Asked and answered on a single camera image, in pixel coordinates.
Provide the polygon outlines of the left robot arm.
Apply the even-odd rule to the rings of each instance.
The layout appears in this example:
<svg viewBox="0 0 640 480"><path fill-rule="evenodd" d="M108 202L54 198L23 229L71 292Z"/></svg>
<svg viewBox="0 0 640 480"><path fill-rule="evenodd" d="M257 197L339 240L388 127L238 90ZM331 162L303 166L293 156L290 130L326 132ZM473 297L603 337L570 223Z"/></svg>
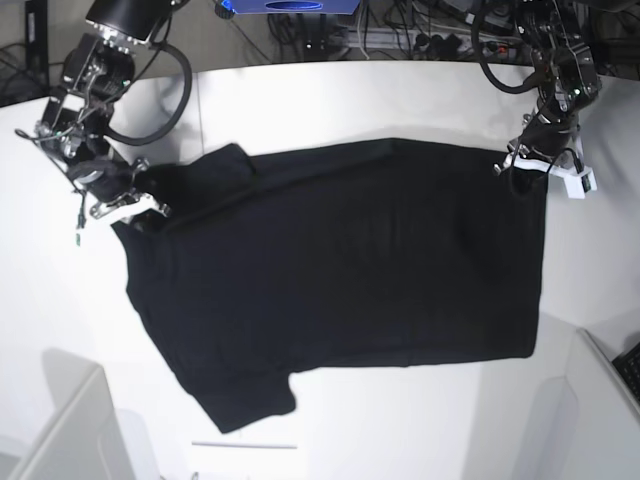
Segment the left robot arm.
<svg viewBox="0 0 640 480"><path fill-rule="evenodd" d="M528 48L533 72L519 85L508 85L492 72L480 41L487 14L509 6L514 26ZM598 97L601 83L591 49L585 43L574 10L559 1L486 1L476 12L470 39L485 78L505 94L538 93L534 112L509 153L494 166L498 175L514 168L518 158L555 166L566 149L578 152L579 112Z"/></svg>

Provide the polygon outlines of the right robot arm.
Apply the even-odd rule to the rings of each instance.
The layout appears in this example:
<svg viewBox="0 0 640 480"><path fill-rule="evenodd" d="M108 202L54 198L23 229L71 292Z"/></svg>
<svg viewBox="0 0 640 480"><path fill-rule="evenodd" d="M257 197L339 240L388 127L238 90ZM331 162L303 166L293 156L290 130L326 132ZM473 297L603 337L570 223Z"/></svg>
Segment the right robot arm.
<svg viewBox="0 0 640 480"><path fill-rule="evenodd" d="M50 94L33 134L16 134L31 142L61 172L74 193L93 196L96 204L82 205L78 226L88 218L119 221L132 208L168 216L170 208L157 200L139 177L149 167L146 159L127 162L114 142L141 147L168 135L181 119L191 97L193 70L187 57L168 41L173 16L183 1L96 1L86 21L93 32L82 36L67 56L59 86ZM131 137L114 130L115 104L139 80L133 47L153 54L166 53L181 67L183 90L175 111L155 132Z"/></svg>

